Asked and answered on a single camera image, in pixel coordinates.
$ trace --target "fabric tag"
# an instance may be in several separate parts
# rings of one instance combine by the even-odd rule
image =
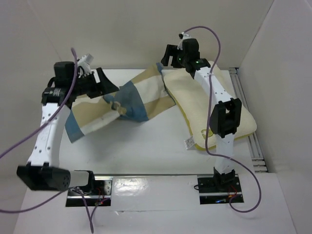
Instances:
[[[192,148],[193,145],[195,145],[195,141],[194,141],[194,138],[193,136],[191,136],[190,138],[186,139],[184,141],[184,145],[185,145],[185,148],[188,150],[190,148]]]

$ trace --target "blue and beige fabric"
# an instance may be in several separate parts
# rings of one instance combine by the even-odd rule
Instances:
[[[78,98],[65,124],[71,142],[96,131],[117,118],[148,121],[175,105],[165,90],[159,63],[119,88],[119,91],[90,99]]]

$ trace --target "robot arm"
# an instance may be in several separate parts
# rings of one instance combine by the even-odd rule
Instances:
[[[96,82],[94,73],[90,69],[92,59],[91,55],[79,59],[78,69],[81,72],[78,74],[67,103],[38,134],[27,165],[19,166],[17,169],[17,175],[31,190],[65,191],[76,186],[84,187],[84,190],[93,188],[93,172],[69,171],[59,168],[59,148],[63,129],[76,97],[86,94],[90,98],[95,98],[118,90],[101,68],[97,68],[100,82]],[[66,97],[74,75],[74,63],[57,62],[54,65],[54,70],[55,77],[50,80],[48,87],[42,93],[41,125],[55,113]]]
[[[175,68],[184,67],[207,93],[210,94],[209,74],[211,66],[205,58],[200,58],[199,45],[190,35],[181,33],[182,40],[178,46],[167,45],[164,66],[168,66],[169,57],[173,60],[171,65]],[[212,106],[210,116],[210,129],[216,138],[216,153],[233,157],[234,135],[240,124],[241,101],[234,99],[212,73]],[[235,177],[234,165],[231,160],[217,157],[214,165],[214,178],[218,186],[230,184]]]

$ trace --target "purple cable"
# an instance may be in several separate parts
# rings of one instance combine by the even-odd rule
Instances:
[[[104,198],[103,200],[100,201],[100,203],[102,203],[102,202],[104,202],[104,201],[106,201],[106,200],[108,200],[108,199],[109,199],[109,198]],[[92,220],[92,218],[93,218],[94,212],[96,211],[97,207],[98,207],[98,206],[95,206],[94,209],[92,210],[92,213],[91,213],[91,220]]]
[[[0,159],[5,156],[8,152],[10,152],[11,150],[15,149],[16,147],[18,147],[19,145],[21,145],[23,142],[27,141],[29,138],[31,138],[32,136],[34,136],[36,133],[40,132],[43,128],[45,128],[54,118],[55,116],[57,116],[57,114],[60,112],[60,110],[62,109],[62,107],[65,105],[65,103],[67,102],[71,92],[73,91],[75,82],[76,82],[76,78],[77,78],[77,55],[76,55],[76,51],[74,50],[74,48],[71,48],[74,59],[75,59],[75,70],[74,70],[74,77],[73,77],[73,81],[72,81],[72,85],[70,86],[70,89],[68,91],[68,94],[66,95],[63,103],[59,106],[59,108],[55,111],[55,113],[43,124],[41,125],[38,129],[36,129],[33,133],[31,133],[30,135],[28,135],[27,137],[25,137],[24,139],[20,140],[18,143],[14,144],[13,146],[11,146],[9,149],[7,149],[6,151],[4,151],[1,155],[0,155]],[[6,210],[1,210],[0,209],[0,213],[6,213],[6,214],[18,214],[18,213],[23,213],[23,212],[27,212],[27,211],[31,211],[34,210],[44,204],[46,204],[47,202],[51,201],[52,199],[54,199],[55,197],[57,197],[58,195],[60,195],[62,192],[59,192],[57,194],[55,194],[54,196],[52,196],[51,198],[49,198],[48,200],[44,201],[43,203],[31,207],[31,208],[27,208],[25,210],[19,210],[19,211],[6,211]]]
[[[80,191],[80,189],[77,189],[77,191],[80,193],[81,198],[82,198],[82,201],[83,201],[83,204],[84,204],[84,206],[86,207],[88,219],[89,219],[89,222],[90,222],[91,233],[94,233],[94,228],[93,228],[93,223],[92,223],[92,216],[90,215],[90,212],[89,212],[89,209],[88,209],[88,205],[87,205],[87,201],[86,201],[86,199],[84,198],[84,195],[83,195],[83,193]]]
[[[219,56],[220,56],[220,53],[221,53],[221,42],[220,42],[220,39],[219,37],[217,36],[217,34],[209,27],[206,27],[206,26],[195,26],[195,27],[191,27],[187,30],[185,30],[184,32],[189,32],[193,29],[196,29],[196,28],[204,28],[204,29],[207,29],[208,31],[210,31],[216,38],[217,42],[218,42],[218,46],[219,46],[219,49],[218,49],[218,54],[214,60],[214,63],[213,65],[211,66],[211,69],[210,69],[210,73],[209,73],[209,86],[210,86],[210,93],[209,93],[209,107],[208,107],[208,118],[207,118],[207,133],[209,132],[209,125],[210,125],[210,115],[211,115],[211,104],[212,104],[212,95],[213,95],[213,87],[212,87],[212,81],[211,81],[211,76],[212,76],[212,72],[213,72],[213,68],[215,67],[216,65],[216,62],[218,61],[219,59]],[[205,148],[206,148],[206,152],[211,155],[211,156],[216,156],[216,157],[223,157],[223,158],[227,158],[229,160],[232,160],[233,162],[239,164],[240,166],[242,166],[243,168],[245,168],[250,174],[252,174],[252,176],[254,177],[256,183],[257,183],[257,186],[258,186],[258,189],[259,189],[259,199],[258,199],[258,202],[257,204],[252,207],[251,209],[249,210],[246,210],[246,211],[241,211],[241,210],[238,210],[236,209],[235,207],[233,207],[232,205],[232,200],[237,197],[237,196],[233,196],[231,197],[230,201],[229,201],[229,204],[230,204],[230,207],[235,210],[236,212],[239,212],[239,213],[249,213],[251,211],[254,211],[260,204],[261,202],[261,198],[262,198],[262,191],[261,191],[261,186],[260,186],[260,183],[259,183],[259,180],[257,179],[257,177],[255,176],[255,174],[248,168],[246,167],[244,164],[242,164],[241,162],[231,158],[231,157],[228,157],[228,156],[225,156],[225,155],[219,155],[219,154],[214,154],[214,153],[211,153],[208,149],[208,134],[206,134],[206,138],[205,138]]]
[[[7,150],[5,150],[1,155],[0,155],[0,159],[2,157],[4,157],[8,152],[12,151],[13,149],[15,149],[16,147],[18,147],[19,145],[23,144],[25,141],[27,141],[28,139],[30,139],[31,137],[33,137],[35,134],[39,133],[42,129],[44,129],[57,115],[58,113],[61,111],[61,109],[63,108],[63,106],[66,104],[68,98],[70,97],[73,89],[74,89],[74,86],[75,86],[75,83],[76,83],[76,79],[77,79],[77,75],[78,75],[78,61],[77,61],[77,54],[76,54],[76,51],[74,48],[71,48],[71,51],[72,51],[72,54],[74,56],[74,61],[75,61],[75,66],[74,66],[74,77],[73,77],[73,81],[72,81],[72,84],[68,90],[68,93],[64,99],[64,101],[62,102],[62,104],[59,106],[59,108],[54,112],[54,114],[52,114],[52,116],[43,124],[41,125],[39,128],[37,128],[35,131],[33,131],[31,134],[29,134],[27,137],[25,137],[24,139],[20,140],[19,142],[17,142],[16,144],[12,145],[10,148],[8,148]],[[92,224],[92,219],[91,219],[91,216],[90,216],[90,213],[89,213],[89,209],[88,209],[88,205],[87,205],[87,202],[86,202],[86,199],[84,198],[84,195],[83,193],[78,190],[81,197],[82,197],[82,200],[83,200],[83,203],[86,207],[86,210],[87,210],[87,214],[88,214],[88,217],[89,217],[89,221],[90,221],[90,229],[91,229],[91,233],[94,232],[94,229],[93,229],[93,224]],[[25,210],[19,210],[19,211],[6,211],[6,210],[1,210],[0,209],[0,213],[5,213],[5,214],[19,214],[19,213],[23,213],[23,212],[27,212],[27,211],[32,211],[40,206],[43,206],[44,204],[48,203],[49,201],[53,200],[54,198],[56,198],[58,195],[60,195],[61,193],[63,193],[64,191],[62,192],[59,192],[57,194],[55,194],[54,196],[52,196],[51,198],[47,199],[46,201],[40,203],[39,205],[36,205],[34,207],[31,207],[31,208],[27,208]]]
[[[19,145],[23,144],[25,141],[27,141],[28,139],[32,138],[35,134],[39,133],[42,129],[44,129],[56,116],[57,114],[60,112],[60,110],[62,109],[62,107],[66,104],[70,94],[72,93],[75,83],[76,83],[76,79],[77,79],[77,55],[76,55],[76,51],[74,48],[71,48],[72,54],[74,56],[75,59],[75,68],[74,68],[74,77],[73,77],[73,81],[72,81],[72,85],[70,86],[70,89],[64,99],[64,101],[62,102],[62,104],[59,106],[59,108],[54,112],[54,114],[43,124],[41,125],[39,128],[37,128],[35,131],[33,131],[31,134],[29,134],[27,137],[25,137],[24,139],[20,140],[19,142],[17,142],[16,144],[12,145],[10,148],[8,148],[7,150],[5,150],[1,155],[0,155],[0,159],[2,157],[4,157],[8,152],[12,151],[13,149],[15,149],[16,147],[18,147]]]

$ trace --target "purple wire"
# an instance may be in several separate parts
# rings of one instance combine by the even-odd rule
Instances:
[[[77,61],[77,54],[76,54],[76,51],[74,48],[71,48],[71,51],[72,51],[72,54],[74,56],[74,61],[75,61],[75,66],[74,66],[74,77],[73,77],[73,81],[72,81],[72,84],[68,90],[68,93],[64,99],[64,101],[61,103],[61,105],[59,106],[59,108],[54,112],[54,114],[52,114],[52,116],[43,124],[41,125],[39,128],[37,128],[35,131],[33,131],[31,134],[29,134],[28,136],[26,136],[24,139],[20,140],[19,142],[17,142],[16,144],[12,145],[10,148],[8,148],[7,150],[5,150],[1,155],[0,155],[0,159],[2,157],[4,157],[7,153],[9,153],[10,151],[12,151],[13,149],[15,149],[16,147],[18,147],[19,145],[23,144],[25,141],[27,141],[28,139],[30,139],[31,137],[33,137],[35,134],[39,133],[42,129],[44,129],[57,115],[58,113],[61,111],[61,109],[63,108],[63,106],[66,104],[68,98],[70,97],[73,89],[74,89],[74,86],[75,86],[75,83],[76,83],[76,79],[77,79],[77,75],[78,75],[78,61]],[[87,215],[89,217],[89,221],[90,221],[90,229],[91,229],[91,233],[94,232],[94,229],[93,229],[93,224],[92,224],[92,219],[91,219],[91,216],[90,216],[90,213],[89,213],[89,209],[88,209],[88,205],[87,205],[87,202],[86,202],[86,199],[84,198],[84,195],[83,193],[78,190],[81,197],[82,197],[82,200],[83,200],[83,203],[84,203],[84,206],[86,207],[86,210],[87,210]],[[40,206],[43,206],[44,204],[48,203],[49,201],[53,200],[54,198],[56,198],[58,195],[60,195],[61,193],[63,193],[64,191],[61,191],[57,194],[55,194],[54,196],[52,196],[51,198],[47,199],[46,201],[40,203],[39,205],[36,205],[34,207],[31,207],[31,208],[27,208],[25,210],[19,210],[19,211],[6,211],[6,210],[1,210],[0,209],[0,213],[5,213],[5,214],[19,214],[19,213],[23,213],[23,212],[27,212],[27,211],[32,211]]]
[[[7,149],[6,151],[4,151],[1,155],[0,155],[0,159],[5,156],[8,152],[10,152],[11,150],[15,149],[16,147],[18,147],[19,145],[21,145],[23,142],[27,141],[29,138],[31,138],[32,136],[34,136],[36,133],[40,132],[43,128],[45,128],[56,116],[57,114],[60,112],[60,110],[62,109],[62,107],[66,104],[71,92],[73,91],[74,85],[76,83],[76,78],[77,78],[77,55],[76,55],[76,51],[74,48],[71,48],[72,50],[72,54],[74,56],[74,60],[75,60],[75,70],[74,70],[74,77],[73,77],[73,81],[72,81],[72,85],[70,86],[70,89],[63,101],[63,103],[59,106],[59,108],[55,111],[55,113],[43,124],[41,125],[38,129],[36,129],[34,132],[32,132],[30,135],[28,135],[27,137],[25,137],[24,139],[20,140],[18,143],[14,144],[13,146],[11,146],[9,149]],[[5,214],[18,214],[18,213],[23,213],[23,212],[27,212],[27,211],[31,211],[34,210],[44,204],[46,204],[47,202],[51,201],[52,199],[56,198],[58,195],[60,195],[62,192],[59,192],[57,194],[55,194],[54,196],[52,196],[51,198],[47,199],[46,201],[44,201],[43,203],[40,203],[37,206],[31,207],[31,208],[27,208],[25,210],[19,210],[19,211],[6,211],[6,210],[1,210],[0,209],[0,213],[5,213]]]
[[[100,201],[100,203],[102,203],[102,202],[104,202],[104,201],[106,201],[106,200],[108,200],[108,199],[109,199],[109,198],[104,198],[103,200]],[[94,209],[92,210],[92,213],[91,213],[91,220],[92,220],[92,218],[93,218],[94,212],[96,211],[97,207],[98,207],[98,206],[95,206]]]
[[[27,141],[28,139],[32,138],[35,134],[39,133],[42,129],[44,129],[60,112],[60,110],[62,109],[62,107],[66,104],[68,98],[70,97],[70,94],[72,93],[75,83],[76,83],[76,79],[77,79],[77,55],[76,55],[76,51],[74,48],[71,48],[72,54],[74,56],[74,60],[75,60],[75,68],[74,68],[74,77],[73,77],[73,81],[72,81],[72,85],[70,86],[70,89],[64,99],[64,101],[62,102],[62,104],[59,106],[59,108],[54,112],[54,114],[43,124],[41,125],[39,128],[37,128],[35,131],[33,131],[31,134],[29,134],[27,137],[25,137],[24,139],[20,140],[19,142],[17,142],[16,144],[12,145],[10,148],[8,148],[7,150],[5,150],[1,155],[0,155],[0,159],[2,157],[4,157],[8,152],[12,151],[13,149],[15,149],[16,147],[18,147],[19,145],[23,144],[25,141]]]
[[[193,30],[193,29],[196,29],[196,28],[204,28],[204,29],[209,30],[209,31],[215,36],[215,38],[216,38],[216,40],[217,40],[217,42],[218,42],[218,47],[219,47],[219,49],[218,49],[218,54],[217,54],[217,56],[216,56],[216,58],[215,58],[215,60],[214,60],[213,65],[211,66],[210,73],[209,73],[209,87],[210,87],[209,92],[210,92],[210,93],[209,93],[209,107],[208,107],[207,129],[206,129],[207,132],[208,132],[208,130],[209,130],[209,125],[210,125],[210,115],[211,115],[211,105],[212,105],[212,95],[213,95],[213,87],[212,87],[211,76],[212,76],[213,68],[215,67],[216,62],[218,61],[219,56],[220,56],[220,53],[221,53],[221,42],[220,42],[220,39],[219,39],[219,37],[217,36],[217,34],[216,34],[211,28],[206,27],[206,26],[195,26],[195,27],[191,27],[191,28],[185,30],[184,32],[186,33],[186,32],[189,32],[189,31],[191,31],[191,30]],[[243,163],[241,163],[241,162],[239,162],[239,161],[237,161],[237,160],[235,160],[235,159],[233,159],[233,158],[231,158],[231,157],[228,157],[228,156],[226,156],[226,155],[219,155],[219,154],[211,153],[211,152],[209,151],[209,149],[208,149],[208,134],[206,134],[206,138],[205,138],[205,148],[206,148],[206,152],[207,152],[209,155],[211,155],[211,156],[216,156],[216,157],[223,157],[223,158],[227,158],[227,159],[229,159],[229,160],[232,160],[233,162],[235,162],[235,163],[239,164],[240,166],[242,166],[243,168],[245,168],[250,174],[252,174],[252,176],[254,177],[254,179],[255,179],[255,181],[256,181],[256,183],[257,183],[258,189],[259,189],[259,199],[258,199],[257,204],[256,204],[254,207],[252,207],[251,209],[246,210],[246,211],[238,210],[238,209],[236,209],[235,207],[233,207],[233,205],[232,205],[232,200],[233,200],[235,197],[237,197],[237,196],[231,197],[231,199],[229,200],[229,204],[230,204],[230,207],[231,207],[233,210],[235,210],[236,212],[239,212],[239,213],[249,213],[249,212],[251,212],[251,211],[254,211],[254,210],[259,206],[259,204],[260,204],[260,202],[261,202],[261,198],[262,198],[261,186],[260,186],[259,180],[258,180],[257,177],[255,176],[255,174],[254,174],[248,167],[246,167]]]
[[[88,209],[88,204],[86,199],[84,198],[83,193],[80,191],[80,189],[77,189],[77,191],[80,193],[81,197],[82,197],[82,201],[84,206],[86,207],[86,211],[87,211],[87,215],[88,215],[88,219],[90,222],[90,229],[91,229],[91,233],[94,233],[94,228],[93,228],[93,223],[92,223],[92,216],[90,215],[89,209]]]

